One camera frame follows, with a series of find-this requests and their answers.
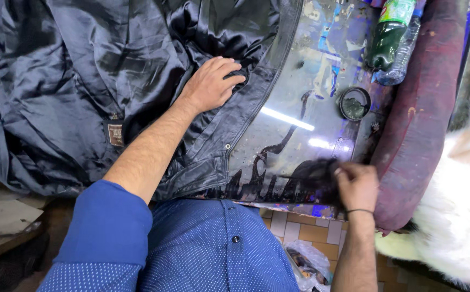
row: plastic bottle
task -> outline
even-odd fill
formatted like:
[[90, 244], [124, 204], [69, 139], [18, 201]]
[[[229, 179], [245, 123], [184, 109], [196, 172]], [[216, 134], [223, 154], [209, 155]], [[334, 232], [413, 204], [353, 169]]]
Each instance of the plastic bottle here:
[[417, 37], [419, 36], [419, 31], [421, 30], [421, 16], [421, 9], [415, 9], [413, 11], [410, 25], [402, 37], [392, 67], [386, 72], [378, 71], [374, 73], [374, 79], [380, 84], [385, 86], [392, 86], [400, 84], [404, 80], [411, 54], [415, 49], [415, 43], [417, 42]]
[[388, 71], [395, 60], [402, 36], [411, 20], [417, 0], [388, 0], [375, 29], [366, 63], [374, 70]]

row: black wristband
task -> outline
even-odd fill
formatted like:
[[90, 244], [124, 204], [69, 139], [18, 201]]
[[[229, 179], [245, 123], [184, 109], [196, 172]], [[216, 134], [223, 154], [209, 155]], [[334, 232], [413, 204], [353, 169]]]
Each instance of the black wristband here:
[[347, 214], [350, 213], [350, 212], [354, 212], [354, 211], [365, 211], [365, 212], [368, 212], [370, 214], [374, 214], [374, 212], [370, 211], [370, 210], [365, 210], [365, 209], [354, 209], [354, 210], [349, 210], [347, 211]]

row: green bottle label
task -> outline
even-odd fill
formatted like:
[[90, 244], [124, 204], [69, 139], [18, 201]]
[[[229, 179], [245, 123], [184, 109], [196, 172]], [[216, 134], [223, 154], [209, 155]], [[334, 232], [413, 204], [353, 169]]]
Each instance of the green bottle label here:
[[398, 21], [408, 25], [417, 0], [388, 0], [381, 12], [379, 22]]

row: black satin lining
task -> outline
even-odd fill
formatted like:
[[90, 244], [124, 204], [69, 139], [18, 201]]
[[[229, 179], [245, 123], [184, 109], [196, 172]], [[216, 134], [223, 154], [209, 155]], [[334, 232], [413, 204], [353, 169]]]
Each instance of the black satin lining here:
[[[77, 195], [119, 155], [104, 120], [125, 119], [131, 141], [213, 56], [249, 78], [279, 19], [277, 0], [0, 0], [0, 181]], [[181, 153], [218, 111], [193, 121]]]

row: tiled floor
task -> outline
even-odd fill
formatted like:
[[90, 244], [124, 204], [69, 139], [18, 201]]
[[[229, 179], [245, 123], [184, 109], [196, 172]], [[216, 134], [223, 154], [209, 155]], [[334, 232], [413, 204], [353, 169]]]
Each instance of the tiled floor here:
[[[298, 214], [261, 209], [266, 226], [283, 243], [297, 239], [308, 241], [321, 251], [330, 262], [334, 273], [341, 254], [348, 222], [316, 219]], [[395, 266], [391, 259], [377, 256], [379, 292], [458, 292], [449, 287], [412, 274]]]

